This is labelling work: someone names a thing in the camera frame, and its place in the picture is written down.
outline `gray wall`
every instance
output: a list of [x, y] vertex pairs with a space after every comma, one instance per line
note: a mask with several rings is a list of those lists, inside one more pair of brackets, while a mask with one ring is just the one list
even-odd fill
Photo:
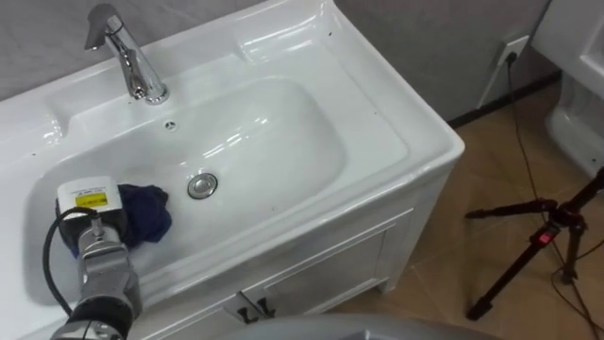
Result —
[[[472, 110], [504, 38], [531, 33], [548, 0], [336, 0], [340, 9], [444, 119]], [[529, 48], [514, 87], [555, 72]], [[508, 91], [501, 72], [489, 100]]]
[[[170, 36], [262, 0], [105, 0], [140, 44]], [[86, 15], [98, 0], [3, 0], [0, 100], [110, 57], [84, 52]], [[445, 119], [473, 109], [499, 42], [529, 33], [547, 0], [338, 0], [367, 39]], [[516, 86], [555, 71], [528, 51]], [[491, 98], [504, 95], [502, 74]]]

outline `chrome faucet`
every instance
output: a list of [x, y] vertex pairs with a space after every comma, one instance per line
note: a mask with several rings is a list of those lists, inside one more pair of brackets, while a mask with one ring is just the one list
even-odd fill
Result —
[[110, 4], [96, 5], [88, 14], [88, 21], [90, 30], [84, 48], [96, 50], [108, 44], [122, 65], [128, 92], [134, 99], [144, 98], [150, 105], [166, 101], [170, 94], [168, 88], [132, 39], [117, 9]]

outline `sink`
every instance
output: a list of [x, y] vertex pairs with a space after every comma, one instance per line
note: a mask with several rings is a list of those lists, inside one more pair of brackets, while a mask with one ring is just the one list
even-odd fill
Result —
[[[110, 175], [120, 183], [157, 185], [170, 195], [167, 208], [174, 223], [159, 244], [132, 252], [144, 277], [317, 195], [345, 164], [342, 142], [309, 94], [289, 80], [262, 80], [181, 109], [49, 169], [31, 192], [25, 241], [43, 242], [63, 182]], [[218, 188], [207, 199], [192, 199], [188, 182], [205, 172], [218, 178]], [[53, 242], [52, 271], [63, 273], [57, 285], [76, 301], [76, 261], [58, 235]], [[39, 303], [56, 304], [45, 287], [42, 248], [27, 248], [24, 256], [30, 295]]]
[[[64, 318], [41, 268], [63, 182], [111, 176], [170, 195], [171, 229], [131, 251], [149, 307], [441, 178], [463, 150], [331, 0], [269, 0], [143, 52], [171, 91], [161, 105], [133, 101], [115, 59], [0, 103], [7, 338], [47, 338]], [[193, 199], [202, 173], [218, 186]], [[76, 260], [57, 235], [50, 264], [76, 301]]]

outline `tiled floor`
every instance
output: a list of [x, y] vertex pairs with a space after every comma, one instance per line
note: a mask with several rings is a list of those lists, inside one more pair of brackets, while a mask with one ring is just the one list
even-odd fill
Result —
[[[556, 105], [552, 86], [518, 103], [520, 124], [540, 196], [564, 201], [589, 181], [545, 132], [545, 115]], [[419, 317], [488, 332], [504, 339], [593, 339], [586, 322], [552, 289], [558, 267], [547, 248], [495, 300], [478, 322], [465, 319], [481, 296], [528, 246], [538, 216], [467, 221], [462, 217], [488, 208], [532, 199], [522, 154], [514, 134], [512, 108], [478, 119], [457, 132], [466, 151], [451, 174], [399, 287], [389, 294], [370, 291], [334, 312]], [[582, 249], [604, 238], [604, 199], [584, 210], [590, 226]], [[567, 231], [557, 241], [565, 253]], [[579, 289], [594, 319], [604, 326], [604, 249], [578, 265]], [[562, 292], [575, 301], [570, 287]]]

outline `yellow label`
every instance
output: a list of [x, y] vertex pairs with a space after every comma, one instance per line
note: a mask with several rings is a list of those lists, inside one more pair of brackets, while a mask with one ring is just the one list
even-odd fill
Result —
[[82, 195], [75, 198], [78, 207], [93, 208], [108, 205], [105, 193]]

